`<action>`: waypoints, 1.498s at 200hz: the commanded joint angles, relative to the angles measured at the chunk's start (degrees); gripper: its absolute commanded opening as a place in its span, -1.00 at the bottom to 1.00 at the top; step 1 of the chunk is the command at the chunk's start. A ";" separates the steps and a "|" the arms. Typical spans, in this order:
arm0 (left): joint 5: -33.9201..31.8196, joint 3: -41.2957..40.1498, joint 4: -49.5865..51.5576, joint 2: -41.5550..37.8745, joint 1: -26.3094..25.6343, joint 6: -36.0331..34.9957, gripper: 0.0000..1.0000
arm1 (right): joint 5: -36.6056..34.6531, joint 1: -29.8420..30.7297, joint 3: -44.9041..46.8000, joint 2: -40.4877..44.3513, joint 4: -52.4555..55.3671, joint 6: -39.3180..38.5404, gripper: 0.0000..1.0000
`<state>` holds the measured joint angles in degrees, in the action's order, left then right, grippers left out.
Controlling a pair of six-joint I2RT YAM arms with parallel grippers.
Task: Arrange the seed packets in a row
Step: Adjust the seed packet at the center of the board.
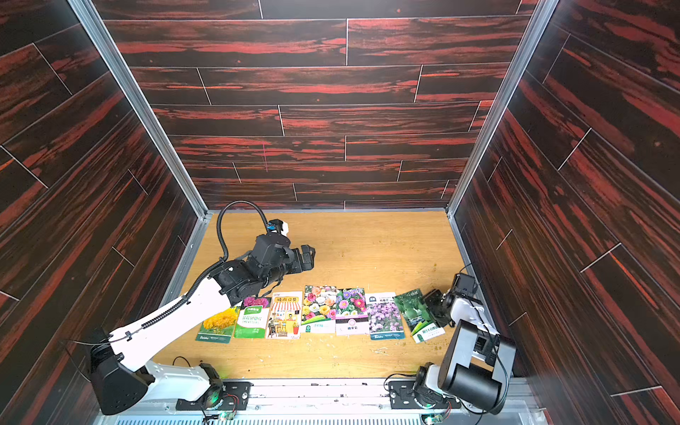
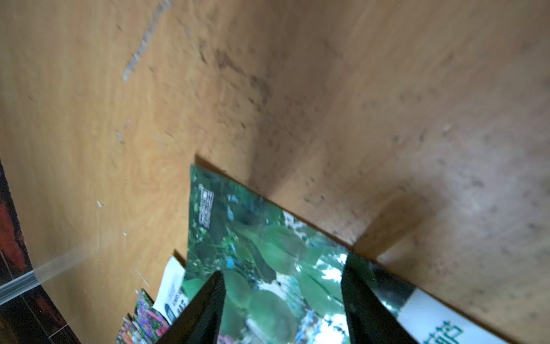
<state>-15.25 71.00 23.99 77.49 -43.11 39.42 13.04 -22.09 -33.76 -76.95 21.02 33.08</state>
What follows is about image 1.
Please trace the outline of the green gourd seed packet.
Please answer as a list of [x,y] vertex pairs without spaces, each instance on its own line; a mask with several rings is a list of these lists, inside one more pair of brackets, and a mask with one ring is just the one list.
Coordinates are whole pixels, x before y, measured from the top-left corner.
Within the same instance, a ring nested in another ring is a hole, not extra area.
[[444,329],[437,324],[430,313],[420,289],[400,294],[394,298],[394,301],[406,320],[411,337],[417,344],[444,336]]

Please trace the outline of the pink cosmos seed packet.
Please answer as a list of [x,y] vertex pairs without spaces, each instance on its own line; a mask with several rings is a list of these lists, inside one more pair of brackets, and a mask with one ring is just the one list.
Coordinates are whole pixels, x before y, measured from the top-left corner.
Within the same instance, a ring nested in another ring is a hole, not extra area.
[[366,295],[369,336],[372,340],[400,340],[406,337],[394,292]]

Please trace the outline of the magenta flower green seed packet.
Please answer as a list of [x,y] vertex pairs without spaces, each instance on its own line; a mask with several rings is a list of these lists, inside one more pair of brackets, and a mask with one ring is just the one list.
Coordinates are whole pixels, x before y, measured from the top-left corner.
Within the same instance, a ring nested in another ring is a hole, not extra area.
[[234,332],[235,338],[264,339],[271,298],[248,297],[243,301]]

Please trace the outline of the cartoon shop seed packet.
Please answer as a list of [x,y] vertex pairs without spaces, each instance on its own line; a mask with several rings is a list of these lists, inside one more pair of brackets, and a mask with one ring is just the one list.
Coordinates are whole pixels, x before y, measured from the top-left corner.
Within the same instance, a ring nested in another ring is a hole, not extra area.
[[303,307],[301,291],[276,292],[271,300],[267,339],[298,339]]

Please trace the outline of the mixed ranunculus seed packet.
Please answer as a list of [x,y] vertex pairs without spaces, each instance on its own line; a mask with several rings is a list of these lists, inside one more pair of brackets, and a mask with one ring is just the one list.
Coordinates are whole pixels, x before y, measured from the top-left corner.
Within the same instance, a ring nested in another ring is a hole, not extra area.
[[303,333],[334,334],[336,332],[335,286],[307,285],[304,290],[301,331]]

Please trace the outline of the yellow marigold seed packet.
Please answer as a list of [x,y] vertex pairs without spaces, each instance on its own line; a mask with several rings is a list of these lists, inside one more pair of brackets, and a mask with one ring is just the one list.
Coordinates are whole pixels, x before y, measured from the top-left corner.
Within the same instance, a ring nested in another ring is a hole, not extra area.
[[240,308],[233,306],[202,322],[196,340],[200,342],[229,344],[237,327]]

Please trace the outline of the aster flower seed packet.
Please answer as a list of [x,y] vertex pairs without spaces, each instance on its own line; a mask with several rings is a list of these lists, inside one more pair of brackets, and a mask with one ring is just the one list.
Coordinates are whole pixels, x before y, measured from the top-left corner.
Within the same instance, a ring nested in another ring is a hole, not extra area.
[[363,288],[343,289],[336,298],[336,334],[368,335],[369,316]]

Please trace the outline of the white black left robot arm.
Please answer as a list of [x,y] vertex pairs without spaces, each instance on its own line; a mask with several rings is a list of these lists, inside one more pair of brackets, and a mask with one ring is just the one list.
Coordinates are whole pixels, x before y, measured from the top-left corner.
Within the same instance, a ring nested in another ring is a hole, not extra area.
[[102,414],[120,414],[141,401],[196,402],[216,391],[221,379],[211,366],[163,366],[153,357],[198,324],[287,274],[313,269],[314,258],[315,249],[307,244],[293,248],[281,233],[260,235],[251,251],[234,260],[218,260],[184,295],[110,332],[90,352],[90,382]]

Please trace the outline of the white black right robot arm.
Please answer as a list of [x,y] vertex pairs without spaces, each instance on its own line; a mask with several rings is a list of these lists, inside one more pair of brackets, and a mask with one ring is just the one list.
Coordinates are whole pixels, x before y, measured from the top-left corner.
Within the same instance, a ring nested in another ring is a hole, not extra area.
[[429,363],[416,375],[414,401],[422,408],[449,407],[455,400],[472,414],[499,414],[508,396],[515,342],[490,323],[476,298],[476,278],[458,273],[445,294],[425,296],[439,325],[453,327],[442,363]]

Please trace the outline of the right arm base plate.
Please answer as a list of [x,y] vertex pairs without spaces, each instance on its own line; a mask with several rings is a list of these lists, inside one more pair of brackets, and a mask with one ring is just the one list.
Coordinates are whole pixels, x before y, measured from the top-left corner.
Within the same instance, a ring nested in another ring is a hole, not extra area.
[[414,379],[389,380],[386,383],[391,409],[393,410],[442,410],[460,409],[456,398],[445,398],[431,389],[420,386],[414,388]]

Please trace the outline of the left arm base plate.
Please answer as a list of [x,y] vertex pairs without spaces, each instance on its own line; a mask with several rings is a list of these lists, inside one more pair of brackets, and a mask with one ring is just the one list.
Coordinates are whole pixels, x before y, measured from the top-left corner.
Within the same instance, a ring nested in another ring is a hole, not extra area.
[[248,407],[253,384],[247,381],[222,382],[221,388],[211,387],[197,401],[177,400],[177,411],[195,412],[237,412]]

